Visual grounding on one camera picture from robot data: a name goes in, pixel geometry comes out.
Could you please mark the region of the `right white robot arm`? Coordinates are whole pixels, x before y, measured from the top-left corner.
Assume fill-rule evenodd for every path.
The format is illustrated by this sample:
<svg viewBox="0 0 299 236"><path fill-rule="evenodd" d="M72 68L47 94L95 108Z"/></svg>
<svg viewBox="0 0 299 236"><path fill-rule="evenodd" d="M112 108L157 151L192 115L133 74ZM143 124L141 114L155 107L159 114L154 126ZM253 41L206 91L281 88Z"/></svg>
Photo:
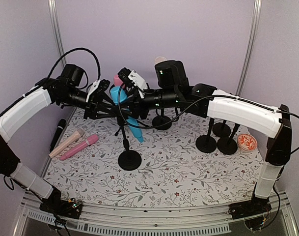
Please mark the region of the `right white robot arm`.
<svg viewBox="0 0 299 236"><path fill-rule="evenodd" d="M292 126L289 109L262 105L228 94L206 84L189 85L184 65L179 60L166 60L155 65L160 89L150 90L134 70L123 68L118 77L127 87L140 90L131 108L141 110L179 108L196 116L231 121L267 136L265 163L254 188L254 197L246 204L249 214L257 214L265 206L281 169L291 156Z"/></svg>

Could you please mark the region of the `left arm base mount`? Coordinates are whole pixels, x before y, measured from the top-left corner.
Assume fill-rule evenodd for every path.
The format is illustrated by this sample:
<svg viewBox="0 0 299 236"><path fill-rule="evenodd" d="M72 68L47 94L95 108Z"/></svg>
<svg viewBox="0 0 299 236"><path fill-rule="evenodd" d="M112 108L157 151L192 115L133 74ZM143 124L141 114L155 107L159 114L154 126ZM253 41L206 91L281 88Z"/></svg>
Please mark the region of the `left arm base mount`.
<svg viewBox="0 0 299 236"><path fill-rule="evenodd" d="M82 200L75 198L63 200L58 189L54 189L50 196L42 199L41 202L40 210L55 213L58 216L79 219L82 212Z"/></svg>

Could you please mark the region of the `black microphone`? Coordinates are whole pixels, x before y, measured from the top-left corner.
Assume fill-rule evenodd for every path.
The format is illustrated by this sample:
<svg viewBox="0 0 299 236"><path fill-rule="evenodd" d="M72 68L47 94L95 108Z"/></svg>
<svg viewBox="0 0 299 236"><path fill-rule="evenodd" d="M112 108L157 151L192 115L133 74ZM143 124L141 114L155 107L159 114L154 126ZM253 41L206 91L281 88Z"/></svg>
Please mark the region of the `black microphone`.
<svg viewBox="0 0 299 236"><path fill-rule="evenodd" d="M58 125L57 125L57 128L56 128L56 131L54 133L54 136L53 136L53 139L51 141L51 144L50 144L50 149L49 151L52 151L63 131L63 129L65 128L66 126L66 120L65 119L61 119L59 122L58 122Z"/></svg>

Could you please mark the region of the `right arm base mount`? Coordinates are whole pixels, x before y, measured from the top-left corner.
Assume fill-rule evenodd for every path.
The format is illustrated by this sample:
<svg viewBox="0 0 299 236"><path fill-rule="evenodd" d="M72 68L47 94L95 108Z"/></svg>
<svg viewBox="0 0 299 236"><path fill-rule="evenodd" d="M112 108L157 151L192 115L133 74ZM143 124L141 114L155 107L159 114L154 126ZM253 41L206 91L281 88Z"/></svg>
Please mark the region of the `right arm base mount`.
<svg viewBox="0 0 299 236"><path fill-rule="evenodd" d="M240 219L268 212L271 209L269 198L252 197L248 201L230 204L228 213L232 216L232 219Z"/></svg>

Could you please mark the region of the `short pink microphone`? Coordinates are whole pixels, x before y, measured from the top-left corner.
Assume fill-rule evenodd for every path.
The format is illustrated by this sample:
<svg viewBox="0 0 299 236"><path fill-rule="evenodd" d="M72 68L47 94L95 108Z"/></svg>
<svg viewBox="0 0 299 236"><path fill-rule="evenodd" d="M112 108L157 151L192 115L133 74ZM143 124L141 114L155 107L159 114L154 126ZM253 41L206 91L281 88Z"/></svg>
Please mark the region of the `short pink microphone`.
<svg viewBox="0 0 299 236"><path fill-rule="evenodd" d="M78 145L76 145L75 147L73 147L72 149L68 150L66 153L64 153L59 159L60 161L64 161L72 156L74 156L75 154L77 154L78 152L80 152L81 150L85 149L86 147L96 143L99 140L99 137L97 134L92 134L89 137L87 137L84 141L82 141L81 143L79 143Z"/></svg>

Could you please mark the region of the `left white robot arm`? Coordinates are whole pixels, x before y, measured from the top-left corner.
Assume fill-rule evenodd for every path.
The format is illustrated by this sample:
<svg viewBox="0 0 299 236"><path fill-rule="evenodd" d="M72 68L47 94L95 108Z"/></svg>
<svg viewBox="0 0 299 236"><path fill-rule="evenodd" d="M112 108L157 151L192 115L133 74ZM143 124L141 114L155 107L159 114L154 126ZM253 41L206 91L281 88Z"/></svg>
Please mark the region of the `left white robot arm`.
<svg viewBox="0 0 299 236"><path fill-rule="evenodd" d="M66 65L59 77L41 80L0 116L0 173L46 199L47 207L54 213L62 213L65 209L65 202L57 196L60 192L23 165L8 142L35 114L54 103L84 109L85 118L97 119L98 109L104 110L102 101L104 99L110 101L105 94L110 82L98 79L90 87L89 92L84 92L78 88L83 74L82 68L74 64Z"/></svg>

